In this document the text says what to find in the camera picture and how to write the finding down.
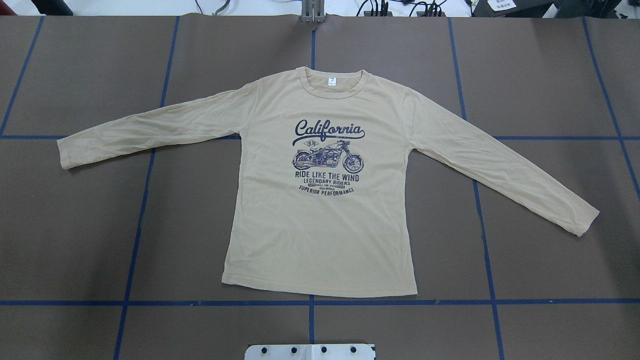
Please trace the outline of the brown paper table cover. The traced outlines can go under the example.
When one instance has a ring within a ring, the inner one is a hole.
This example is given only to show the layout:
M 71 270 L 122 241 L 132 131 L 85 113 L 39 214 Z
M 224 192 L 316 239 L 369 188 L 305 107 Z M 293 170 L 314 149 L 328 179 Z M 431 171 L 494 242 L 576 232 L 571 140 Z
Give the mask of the brown paper table cover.
M 582 237 L 412 152 L 417 296 L 221 283 L 237 136 L 61 169 L 57 139 L 300 66 L 375 75 L 496 136 L 599 209 Z M 1 18 L 1 358 L 639 358 L 639 21 Z

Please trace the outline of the beige long-sleeve printed shirt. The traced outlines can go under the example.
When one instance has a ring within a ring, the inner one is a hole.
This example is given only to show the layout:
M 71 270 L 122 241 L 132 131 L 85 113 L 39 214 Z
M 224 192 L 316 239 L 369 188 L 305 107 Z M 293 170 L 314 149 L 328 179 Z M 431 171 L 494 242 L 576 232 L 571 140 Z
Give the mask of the beige long-sleeve printed shirt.
M 308 67 L 131 114 L 62 139 L 69 170 L 162 146 L 241 138 L 221 280 L 327 297 L 418 293 L 409 154 L 450 166 L 578 237 L 599 210 L 518 152 L 405 85 Z

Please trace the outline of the grey aluminium frame post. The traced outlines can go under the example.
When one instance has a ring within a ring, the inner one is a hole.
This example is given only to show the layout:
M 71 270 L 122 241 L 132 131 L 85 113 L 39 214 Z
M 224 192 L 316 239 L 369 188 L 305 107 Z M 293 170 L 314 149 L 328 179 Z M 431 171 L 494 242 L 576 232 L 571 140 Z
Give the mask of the grey aluminium frame post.
M 301 0 L 302 23 L 324 23 L 326 19 L 324 0 Z

